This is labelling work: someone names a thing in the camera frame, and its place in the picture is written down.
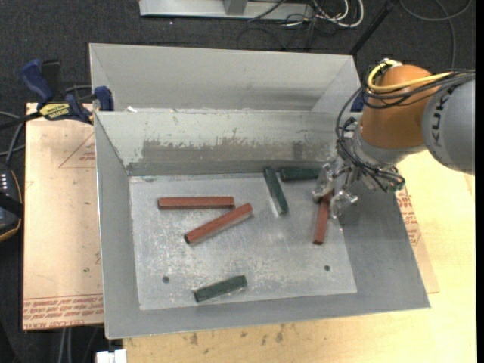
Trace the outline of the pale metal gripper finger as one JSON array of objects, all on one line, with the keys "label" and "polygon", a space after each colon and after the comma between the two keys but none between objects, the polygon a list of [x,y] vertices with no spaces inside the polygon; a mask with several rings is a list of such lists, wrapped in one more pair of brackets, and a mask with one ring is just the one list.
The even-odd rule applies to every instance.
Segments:
[{"label": "pale metal gripper finger", "polygon": [[340,217],[350,206],[358,201],[358,196],[347,191],[339,191],[330,201],[330,214],[335,219]]},{"label": "pale metal gripper finger", "polygon": [[330,164],[324,164],[316,180],[316,186],[312,191],[312,198],[319,203],[323,198],[332,193],[334,189],[334,171]]}]

